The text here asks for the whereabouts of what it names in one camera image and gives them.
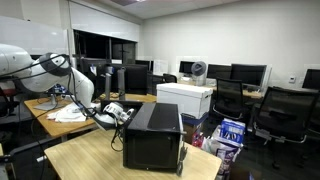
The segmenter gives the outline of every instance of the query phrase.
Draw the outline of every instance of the black office chair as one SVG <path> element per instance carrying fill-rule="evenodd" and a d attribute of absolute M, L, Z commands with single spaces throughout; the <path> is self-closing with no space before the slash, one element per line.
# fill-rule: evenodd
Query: black office chair
<path fill-rule="evenodd" d="M 313 108 L 310 123 L 308 125 L 309 146 L 306 146 L 304 154 L 301 156 L 301 161 L 298 162 L 300 167 L 304 167 L 305 160 L 309 156 L 320 152 L 320 97 Z"/>
<path fill-rule="evenodd" d="M 254 133 L 271 141 L 273 167 L 280 168 L 275 159 L 275 141 L 303 143 L 317 93 L 269 87 L 255 113 Z"/>
<path fill-rule="evenodd" d="M 242 121 L 248 109 L 243 104 L 241 81 L 217 78 L 217 95 L 213 111 L 223 117 Z"/>
<path fill-rule="evenodd" d="M 0 119 L 14 115 L 13 114 L 14 108 L 20 104 L 18 101 L 14 101 L 13 99 L 14 95 L 10 96 L 8 99 L 8 97 L 0 87 L 0 96 L 2 96 L 4 99 L 4 102 L 0 102 Z"/>
<path fill-rule="evenodd" d="M 164 83 L 177 83 L 177 77 L 175 75 L 172 74 L 163 74 L 163 82 Z"/>

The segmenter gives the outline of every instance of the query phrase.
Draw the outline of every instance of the white ceiling panel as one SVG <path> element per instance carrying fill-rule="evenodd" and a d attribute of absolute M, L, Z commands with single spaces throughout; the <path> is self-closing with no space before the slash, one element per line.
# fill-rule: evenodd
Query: white ceiling panel
<path fill-rule="evenodd" d="M 141 19 L 149 19 L 199 8 L 232 3 L 239 0 L 145 0 L 127 6 L 121 6 L 111 0 L 97 1 Z"/>

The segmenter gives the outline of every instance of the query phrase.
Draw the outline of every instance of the cardboard box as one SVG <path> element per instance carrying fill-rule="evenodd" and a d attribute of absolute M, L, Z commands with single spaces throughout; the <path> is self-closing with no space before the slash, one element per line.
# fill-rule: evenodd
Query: cardboard box
<path fill-rule="evenodd" d="M 209 112 L 211 88 L 186 84 L 166 83 L 157 85 L 157 102 L 178 104 L 179 113 L 186 113 L 200 119 Z"/>

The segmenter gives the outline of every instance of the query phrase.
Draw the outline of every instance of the computer monitor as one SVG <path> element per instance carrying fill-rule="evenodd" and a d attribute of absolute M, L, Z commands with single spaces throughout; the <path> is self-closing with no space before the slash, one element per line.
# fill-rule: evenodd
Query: computer monitor
<path fill-rule="evenodd" d="M 302 88 L 320 90 L 320 69 L 308 69 Z"/>
<path fill-rule="evenodd" d="M 153 71 L 153 61 L 148 61 L 148 60 L 136 60 L 136 64 L 146 65 L 146 66 L 148 66 L 148 71 L 150 71 L 150 72 Z"/>
<path fill-rule="evenodd" d="M 113 74 L 111 75 L 111 92 L 118 92 L 118 74 L 117 71 L 121 68 L 125 68 L 125 92 L 129 94 L 147 94 L 148 92 L 148 83 L 147 83 L 147 74 L 148 68 L 145 65 L 137 64 L 110 64 L 108 65 L 113 68 Z M 104 69 L 99 69 L 100 71 L 106 72 L 106 67 Z M 100 92 L 105 91 L 105 79 L 98 82 Z"/>
<path fill-rule="evenodd" d="M 184 74 L 192 74 L 191 66 L 193 63 L 194 62 L 191 62 L 191 61 L 181 61 L 179 72 L 184 73 Z"/>
<path fill-rule="evenodd" d="M 244 85 L 261 86 L 266 65 L 232 64 L 230 79 L 241 80 Z"/>
<path fill-rule="evenodd" d="M 218 65 L 218 64 L 209 64 L 207 78 L 210 79 L 230 79 L 231 75 L 231 66 L 228 65 Z"/>

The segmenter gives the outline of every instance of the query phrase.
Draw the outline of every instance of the wooden desk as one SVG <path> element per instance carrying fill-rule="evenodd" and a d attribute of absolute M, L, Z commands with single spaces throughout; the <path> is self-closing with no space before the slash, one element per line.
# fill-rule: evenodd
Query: wooden desk
<path fill-rule="evenodd" d="M 147 95 L 126 94 L 126 99 L 137 100 L 142 102 L 155 102 L 157 100 L 157 97 L 150 94 L 147 94 Z M 45 114 L 43 113 L 46 111 L 33 108 L 34 106 L 44 103 L 46 101 L 49 101 L 49 99 L 48 98 L 42 98 L 39 100 L 34 99 L 34 100 L 25 101 L 24 103 L 27 106 L 27 108 L 31 111 L 31 113 L 35 117 L 37 117 L 40 124 L 45 128 L 45 130 L 49 133 L 51 137 L 53 138 L 63 137 L 71 132 L 81 130 L 83 128 L 88 128 L 90 126 L 92 127 L 96 126 L 94 120 L 91 118 L 86 120 L 85 122 L 70 122 L 70 123 L 58 123 L 52 120 L 48 120 L 46 119 L 46 116 L 48 113 L 58 111 L 61 108 L 54 109 Z M 64 100 L 59 101 L 59 104 L 63 104 L 63 105 L 67 105 L 70 103 L 71 103 L 70 101 L 64 101 Z"/>
<path fill-rule="evenodd" d="M 182 177 L 174 173 L 128 169 L 122 165 L 122 152 L 111 149 L 114 131 L 101 129 L 45 150 L 47 158 L 64 179 L 215 179 L 221 159 L 189 144 Z M 121 148 L 119 140 L 114 144 Z"/>
<path fill-rule="evenodd" d="M 139 94 L 126 94 L 126 100 L 135 100 L 141 102 L 156 102 L 157 96 L 147 94 L 147 95 L 139 95 Z"/>
<path fill-rule="evenodd" d="M 74 132 L 76 130 L 80 130 L 80 129 L 88 127 L 88 126 L 95 125 L 95 122 L 93 121 L 93 119 L 88 119 L 85 122 L 72 122 L 72 123 L 59 123 L 59 122 L 55 122 L 53 120 L 46 119 L 48 113 L 58 111 L 61 108 L 57 108 L 57 109 L 54 109 L 52 111 L 45 113 L 46 111 L 34 109 L 33 107 L 36 105 L 39 105 L 41 103 L 44 103 L 46 101 L 49 101 L 49 100 L 50 99 L 48 99 L 48 98 L 41 98 L 39 100 L 33 99 L 33 100 L 25 101 L 24 104 L 31 111 L 31 113 L 35 117 L 37 117 L 40 124 L 44 127 L 44 129 L 49 133 L 49 135 L 51 137 L 53 137 L 53 138 L 62 137 L 64 135 L 67 135 L 67 134 Z M 68 105 L 71 102 L 62 100 L 62 101 L 58 101 L 58 103 L 63 104 L 63 105 Z"/>
<path fill-rule="evenodd" d="M 178 80 L 178 83 L 179 84 L 187 84 L 187 85 L 191 85 L 191 86 L 195 85 L 194 81 Z M 217 86 L 206 86 L 206 85 L 204 85 L 203 87 L 211 88 L 211 89 L 213 89 L 213 91 L 217 91 Z M 260 92 L 248 92 L 248 90 L 243 90 L 242 93 L 243 93 L 243 96 L 250 97 L 250 98 L 253 98 L 253 99 L 262 98 L 262 94 Z"/>

